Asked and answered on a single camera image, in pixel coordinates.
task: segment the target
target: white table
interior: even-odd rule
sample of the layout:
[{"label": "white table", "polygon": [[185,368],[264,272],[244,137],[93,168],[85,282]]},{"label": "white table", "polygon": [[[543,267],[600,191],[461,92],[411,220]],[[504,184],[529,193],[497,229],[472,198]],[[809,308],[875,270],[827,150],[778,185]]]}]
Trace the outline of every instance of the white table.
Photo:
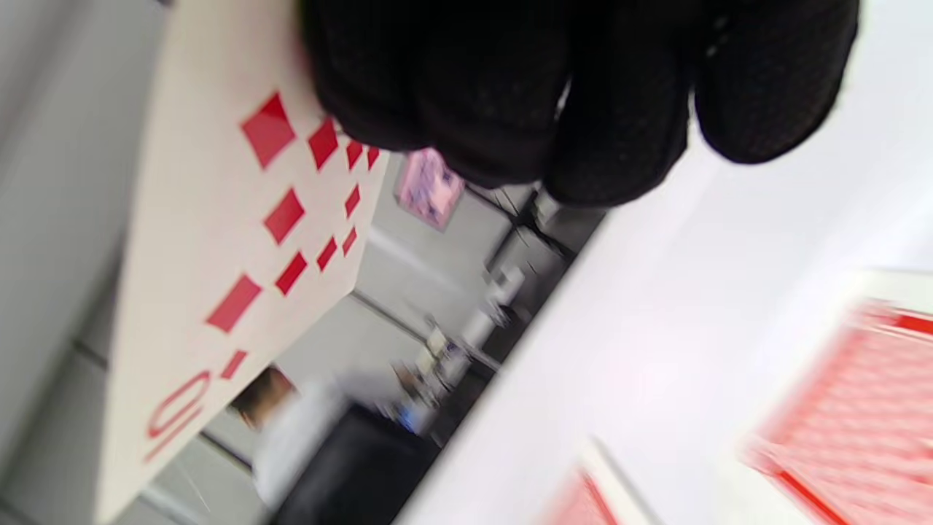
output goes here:
[{"label": "white table", "polygon": [[832,121],[759,168],[694,135],[606,219],[398,523],[542,522],[590,435],[665,525],[741,506],[723,465],[846,273],[933,270],[933,5],[866,4]]}]

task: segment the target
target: gloved hand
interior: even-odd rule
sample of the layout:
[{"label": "gloved hand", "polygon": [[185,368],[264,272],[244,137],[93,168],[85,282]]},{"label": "gloved hand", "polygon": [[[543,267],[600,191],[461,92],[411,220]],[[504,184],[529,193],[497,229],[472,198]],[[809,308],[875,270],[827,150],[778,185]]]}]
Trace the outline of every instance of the gloved hand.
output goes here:
[{"label": "gloved hand", "polygon": [[[826,119],[859,0],[299,0],[323,106],[351,137],[434,147],[491,188],[617,206],[687,145],[765,163]],[[565,106],[562,94],[567,94]]]}]

